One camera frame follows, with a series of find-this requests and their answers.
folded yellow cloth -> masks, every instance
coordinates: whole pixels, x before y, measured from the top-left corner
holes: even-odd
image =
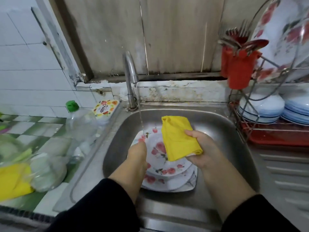
[[[181,159],[189,154],[201,154],[202,148],[196,138],[184,133],[185,129],[193,130],[190,122],[182,116],[163,116],[162,135],[168,161]]]
[[[24,176],[31,173],[28,164],[13,164],[0,168],[0,202],[32,193],[34,190]]]

white tiled wall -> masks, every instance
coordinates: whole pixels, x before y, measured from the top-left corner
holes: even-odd
[[[93,108],[113,99],[112,92],[72,90],[31,7],[35,0],[0,0],[0,112],[67,117],[69,100]]]

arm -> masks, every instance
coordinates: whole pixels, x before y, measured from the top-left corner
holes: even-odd
[[[199,131],[186,130],[185,133],[196,138],[203,149],[203,154],[187,159],[202,170],[224,222],[222,231],[262,231],[265,228],[298,231],[262,195],[257,195],[210,136]]]
[[[110,177],[60,213],[46,231],[139,231],[134,203],[146,172],[146,155],[144,142],[131,146],[127,159]]]

black mosaic tile edge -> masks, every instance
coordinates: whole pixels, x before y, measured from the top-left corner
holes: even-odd
[[[43,222],[43,223],[48,223],[48,224],[52,223],[55,219],[55,217],[53,216],[34,213],[31,211],[26,211],[26,210],[19,210],[17,208],[11,208],[11,207],[1,206],[1,205],[0,205],[0,212],[12,214],[14,216],[21,217],[21,218],[29,218],[37,222]]]

faucet spout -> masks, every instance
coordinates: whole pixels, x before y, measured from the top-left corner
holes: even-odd
[[[127,83],[127,89],[128,89],[128,102],[129,102],[128,109],[130,111],[135,111],[138,107],[136,103],[136,98],[134,97],[131,83],[133,83],[134,86],[136,87],[137,82],[138,82],[138,77],[137,77],[132,55],[130,54],[129,51],[123,54],[123,64],[124,64],[125,77],[126,77],[126,83]]]

